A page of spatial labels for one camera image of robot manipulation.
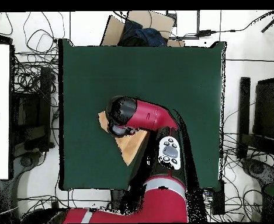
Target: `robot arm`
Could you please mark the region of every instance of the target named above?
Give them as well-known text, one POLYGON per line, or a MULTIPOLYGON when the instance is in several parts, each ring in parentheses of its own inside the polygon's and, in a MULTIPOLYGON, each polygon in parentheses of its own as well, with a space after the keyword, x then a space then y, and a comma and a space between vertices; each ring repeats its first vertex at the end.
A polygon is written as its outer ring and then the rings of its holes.
POLYGON ((143 178, 131 187, 131 190, 145 188, 141 206, 129 215, 70 209, 64 223, 188 222, 184 156, 190 145, 182 146, 179 132, 183 125, 179 126, 167 109, 125 96, 116 96, 109 102, 106 116, 108 131, 114 137, 133 135, 138 129, 151 132, 154 142, 145 151, 147 173, 142 173, 143 178))

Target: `black cable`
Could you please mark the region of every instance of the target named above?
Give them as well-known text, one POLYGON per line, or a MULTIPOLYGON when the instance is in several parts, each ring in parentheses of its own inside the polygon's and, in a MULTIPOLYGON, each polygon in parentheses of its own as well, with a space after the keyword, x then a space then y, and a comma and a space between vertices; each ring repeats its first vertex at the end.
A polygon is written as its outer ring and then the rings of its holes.
POLYGON ((11 21, 10 21, 10 19, 9 19, 9 16, 8 16, 8 14, 7 14, 7 12, 5 12, 5 14, 6 14, 6 16, 7 16, 7 19, 8 19, 8 22, 9 22, 9 24, 10 24, 10 27, 11 27, 11 32, 9 33, 9 34, 6 34, 6 33, 0 33, 1 35, 11 35, 12 33, 13 33, 13 27, 12 27, 12 24, 11 24, 11 21))
POLYGON ((71 193, 71 200, 74 203, 74 206, 77 208, 77 205, 74 202, 74 189, 72 189, 72 193, 71 193))
POLYGON ((267 17, 268 15, 272 15, 272 14, 274 14, 274 10, 273 10, 273 11, 270 11, 270 12, 268 12, 268 13, 265 13, 265 14, 261 15, 260 17, 254 19, 252 22, 249 23, 249 25, 247 25, 247 26, 246 26, 245 28, 243 28, 243 29, 239 29, 239 30, 234 30, 234 29, 232 29, 232 30, 214 31, 214 32, 215 32, 215 33, 226 33, 226 32, 233 32, 233 33, 235 33, 235 32, 241 32, 241 31, 244 31, 245 29, 247 29, 248 27, 250 27, 250 25, 252 25, 252 24, 255 23, 256 21, 261 20, 261 19, 263 19, 264 17, 267 17))
POLYGON ((150 13, 150 11, 148 11, 149 15, 150 15, 150 25, 149 25, 149 28, 151 28, 151 25, 152 25, 152 14, 150 13))
POLYGON ((250 27, 250 25, 257 22, 258 20, 261 20, 261 19, 265 18, 266 16, 272 15, 272 14, 274 14, 274 10, 270 11, 268 13, 265 13, 265 14, 261 15, 260 17, 254 19, 252 22, 249 23, 249 25, 247 25, 243 29, 239 29, 239 30, 231 29, 231 30, 226 30, 226 31, 221 31, 221 30, 220 31, 211 31, 210 29, 208 29, 208 30, 201 30, 199 33, 196 33, 196 34, 185 34, 185 36, 206 37, 206 36, 210 36, 211 34, 215 34, 215 33, 241 32, 241 31, 244 31, 245 29, 247 29, 248 27, 250 27))
MULTIPOLYGON (((57 182, 56 182, 56 185, 55 185, 55 197, 56 197, 56 198, 58 198, 58 197, 57 197, 57 185, 58 185, 58 182, 59 182, 59 178, 60 178, 60 173, 58 172, 58 179, 57 179, 57 182)), ((68 205, 63 204, 60 200, 59 200, 59 203, 60 203, 61 205, 65 206, 65 207, 69 208, 68 205)))
POLYGON ((260 193, 262 196, 265 196, 265 194, 262 193, 261 191, 258 191, 258 190, 255 190, 255 189, 251 189, 251 190, 246 191, 246 192, 244 193, 244 195, 243 195, 242 200, 243 200, 243 205, 244 205, 245 214, 246 214, 247 218, 250 220, 250 222, 254 222, 254 220, 251 219, 251 218, 248 216, 248 212, 247 212, 247 208, 246 208, 246 204, 245 204, 245 197, 246 197, 247 193, 250 193, 251 191, 258 192, 258 193, 260 193))
POLYGON ((51 110, 53 111, 53 119, 51 120, 51 130, 53 131, 55 142, 59 146, 59 143, 58 143, 56 135, 55 135, 55 130, 53 128, 54 120, 56 120, 59 117, 59 115, 57 114, 59 112, 59 109, 55 113, 54 113, 53 108, 51 108, 51 110))
POLYGON ((243 107, 241 107, 240 109, 238 109, 237 111, 235 111, 235 112, 231 113, 230 115, 228 115, 228 117, 227 117, 227 118, 225 119, 225 121, 224 121, 223 126, 225 125, 226 120, 227 120, 231 115, 237 113, 238 111, 240 111, 240 110, 243 109, 244 107, 247 107, 247 106, 243 106, 243 107))

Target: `dark cloth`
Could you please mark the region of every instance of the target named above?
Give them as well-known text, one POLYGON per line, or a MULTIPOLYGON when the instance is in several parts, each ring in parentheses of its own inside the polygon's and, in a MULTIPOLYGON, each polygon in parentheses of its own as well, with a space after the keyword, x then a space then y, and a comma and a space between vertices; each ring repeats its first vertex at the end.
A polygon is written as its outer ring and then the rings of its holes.
POLYGON ((142 25, 127 20, 118 46, 166 47, 167 43, 158 30, 142 29, 142 25))

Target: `cable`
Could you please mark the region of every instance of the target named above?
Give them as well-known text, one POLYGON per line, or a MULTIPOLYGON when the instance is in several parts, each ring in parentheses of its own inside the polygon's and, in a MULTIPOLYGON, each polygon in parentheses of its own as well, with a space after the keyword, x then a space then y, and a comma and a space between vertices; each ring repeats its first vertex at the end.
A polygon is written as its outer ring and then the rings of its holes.
POLYGON ((250 27, 250 25, 252 25, 253 23, 257 22, 258 20, 261 20, 261 19, 265 18, 266 16, 272 15, 272 14, 274 14, 274 10, 270 11, 268 13, 265 13, 265 14, 261 15, 260 17, 254 19, 252 22, 249 23, 249 25, 247 25, 243 29, 239 29, 239 30, 231 29, 231 30, 226 30, 226 31, 212 31, 212 30, 208 29, 208 30, 201 30, 201 31, 199 31, 199 33, 196 33, 196 34, 185 34, 185 36, 207 37, 207 36, 210 36, 210 35, 215 34, 215 33, 226 33, 226 32, 235 33, 235 32, 241 32, 241 31, 244 31, 245 29, 247 29, 248 27, 250 27))
POLYGON ((8 22, 9 22, 9 24, 10 24, 10 27, 11 27, 11 32, 9 33, 9 34, 6 34, 6 33, 0 33, 1 35, 11 35, 12 33, 13 33, 13 27, 12 27, 12 24, 11 24, 11 21, 10 21, 10 19, 9 19, 9 16, 8 16, 8 14, 7 14, 7 12, 5 12, 5 14, 6 14, 6 16, 7 16, 7 19, 8 19, 8 22))
POLYGON ((225 125, 226 120, 227 120, 231 115, 237 113, 238 111, 240 111, 240 110, 243 109, 244 107, 247 107, 247 106, 243 106, 243 107, 241 107, 240 109, 238 109, 237 111, 235 111, 235 112, 231 113, 230 115, 228 115, 228 117, 227 117, 227 118, 225 119, 225 121, 224 121, 223 126, 225 125))
POLYGON ((268 12, 268 13, 265 13, 265 14, 261 15, 260 17, 254 19, 252 22, 249 23, 249 25, 247 25, 247 26, 246 26, 245 28, 243 28, 243 29, 239 29, 239 30, 234 30, 234 29, 232 29, 232 30, 214 31, 214 32, 215 32, 215 33, 226 33, 226 32, 233 32, 233 33, 235 33, 235 32, 241 32, 241 31, 244 31, 245 29, 247 29, 248 27, 250 27, 250 25, 252 25, 252 24, 255 23, 256 21, 261 20, 261 19, 263 19, 264 17, 267 17, 268 15, 272 15, 272 14, 274 14, 274 10, 273 10, 273 11, 270 11, 270 12, 268 12))
POLYGON ((246 192, 244 193, 244 195, 243 195, 242 200, 243 200, 243 205, 244 205, 245 214, 246 214, 247 218, 250 220, 250 222, 254 222, 254 220, 251 219, 251 218, 248 216, 248 212, 247 212, 246 207, 245 207, 245 206, 246 206, 246 204, 245 204, 245 197, 246 197, 247 193, 250 193, 251 191, 258 192, 258 193, 260 193, 262 196, 264 196, 265 194, 262 193, 261 191, 258 191, 258 190, 255 190, 255 189, 251 189, 251 190, 246 191, 246 192))
POLYGON ((4 212, 0 213, 0 215, 6 214, 6 213, 11 212, 11 211, 14 211, 14 210, 16 210, 16 209, 18 209, 18 208, 19 208, 19 206, 15 207, 15 208, 13 208, 13 209, 9 209, 9 210, 7 210, 7 211, 4 211, 4 212))
POLYGON ((152 25, 152 14, 150 13, 150 11, 148 11, 149 15, 150 15, 150 25, 149 25, 149 28, 151 28, 151 25, 152 25))
POLYGON ((77 205, 74 202, 74 189, 72 189, 72 193, 71 193, 71 200, 74 203, 74 206, 77 208, 77 205))

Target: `white floor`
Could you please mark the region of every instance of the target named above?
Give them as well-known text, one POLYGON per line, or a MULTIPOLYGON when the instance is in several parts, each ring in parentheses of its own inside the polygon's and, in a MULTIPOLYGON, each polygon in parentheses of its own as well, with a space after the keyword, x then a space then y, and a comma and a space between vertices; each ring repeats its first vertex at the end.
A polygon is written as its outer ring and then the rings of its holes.
MULTIPOLYGON (((231 30, 231 29, 243 29, 252 20, 258 16, 266 13, 268 10, 201 10, 200 11, 200 29, 211 29, 215 31, 219 30, 231 30)), ((173 28, 173 33, 178 36, 183 36, 186 33, 194 33, 196 31, 196 11, 177 11, 178 13, 178 28, 173 28)), ((61 12, 62 16, 58 12, 45 12, 50 26, 53 30, 55 37, 57 38, 69 38, 75 46, 98 46, 101 42, 103 32, 106 27, 106 22, 109 15, 112 12, 61 12)), ((15 45, 15 51, 23 52, 30 51, 26 47, 27 39, 38 29, 44 29, 47 32, 50 31, 50 26, 47 23, 46 18, 41 12, 32 12, 30 18, 28 18, 29 12, 26 13, 8 13, 13 26, 13 33, 10 37, 13 38, 13 44, 15 45)), ((243 76, 251 78, 251 102, 255 101, 255 86, 259 80, 274 78, 274 26, 272 26, 265 33, 261 33, 261 30, 272 20, 273 16, 267 16, 266 18, 256 22, 244 31, 236 33, 216 33, 210 37, 201 38, 200 40, 188 40, 186 46, 211 46, 215 41, 226 41, 226 91, 225 91, 225 118, 238 110, 238 91, 240 78, 243 76)), ((0 13, 0 32, 10 33, 11 27, 6 18, 5 13, 0 13)), ((34 39, 32 46, 36 46, 38 40, 34 39)), ((41 40, 39 49, 46 50, 50 46, 50 39, 46 36, 41 40)), ((251 106, 251 119, 254 116, 254 105, 251 106)), ((55 122, 54 127, 58 127, 58 122, 55 122)), ((237 114, 232 115, 226 121, 224 126, 224 132, 236 133, 237 132, 237 114)), ((225 140, 233 141, 229 136, 225 137, 225 140)), ((225 141, 227 146, 235 146, 233 143, 225 141)), ((29 198, 36 197, 32 200, 23 200, 19 202, 20 213, 25 213, 27 210, 36 204, 36 200, 40 199, 42 195, 54 195, 55 185, 58 179, 59 170, 59 154, 58 146, 51 149, 47 154, 46 160, 42 166, 33 169, 30 172, 25 173, 19 184, 18 197, 29 198)), ((244 192, 249 189, 260 190, 260 187, 255 179, 247 176, 242 168, 236 166, 233 169, 226 169, 226 177, 233 182, 237 187, 240 197, 244 192)), ((229 181, 225 185, 225 194, 227 199, 236 197, 237 191, 229 181)), ((107 201, 110 200, 109 190, 74 190, 73 201, 71 199, 72 191, 60 191, 57 189, 57 197, 65 201, 64 203, 72 207, 93 207, 100 208, 106 206, 107 201)), ((250 203, 261 203, 261 196, 256 192, 247 194, 246 200, 250 203)), ((237 209, 240 200, 233 198, 227 201, 226 210, 237 209)), ((243 214, 244 209, 241 208, 237 212, 243 214)), ((228 213, 228 215, 235 221, 240 221, 242 215, 228 213)), ((258 214, 253 213, 253 219, 258 220, 258 214)), ((213 216, 218 220, 221 220, 219 216, 213 216)))

